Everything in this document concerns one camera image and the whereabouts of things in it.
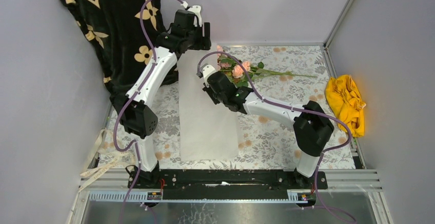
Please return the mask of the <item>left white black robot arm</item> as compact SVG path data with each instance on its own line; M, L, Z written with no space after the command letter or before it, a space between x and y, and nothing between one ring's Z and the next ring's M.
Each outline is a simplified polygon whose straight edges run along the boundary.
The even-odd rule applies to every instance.
M134 150L133 181L139 179L148 189L156 187L161 179L152 138L158 125L158 117L151 109L154 97L182 54L211 48L210 32L210 23L202 20L199 11L178 10L170 29L161 32L151 44L152 60L120 102L113 143L119 152Z

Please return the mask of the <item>pink fake flower bouquet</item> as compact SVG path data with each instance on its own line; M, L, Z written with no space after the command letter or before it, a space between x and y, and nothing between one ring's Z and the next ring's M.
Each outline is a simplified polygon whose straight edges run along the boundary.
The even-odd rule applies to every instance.
M315 84L318 81L318 77L315 75L297 74L290 70L280 72L265 69L265 64L261 60L252 62L252 59L240 59L238 64L227 55L229 50L222 46L217 46L216 49L218 51L218 71L222 72L237 87L248 87L250 85L248 78L255 84L264 85L277 83L286 85L290 83Z

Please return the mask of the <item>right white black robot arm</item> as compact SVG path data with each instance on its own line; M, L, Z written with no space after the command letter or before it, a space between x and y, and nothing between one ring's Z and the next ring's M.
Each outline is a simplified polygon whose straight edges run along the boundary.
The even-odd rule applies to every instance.
M214 104L223 104L232 112L264 116L287 127L292 127L301 157L293 174L297 187L307 189L314 185L314 172L321 152L334 131L321 106L309 101L305 105L291 106L280 100L262 100L254 89L236 87L220 71L206 66L197 73L203 79L205 91Z

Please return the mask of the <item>white translucent wrapping paper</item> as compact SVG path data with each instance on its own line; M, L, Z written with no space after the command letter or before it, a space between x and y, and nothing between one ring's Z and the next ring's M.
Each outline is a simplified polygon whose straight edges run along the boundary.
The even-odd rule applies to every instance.
M239 153L237 114L203 91L197 65L208 52L188 50L177 63L181 161L232 160Z

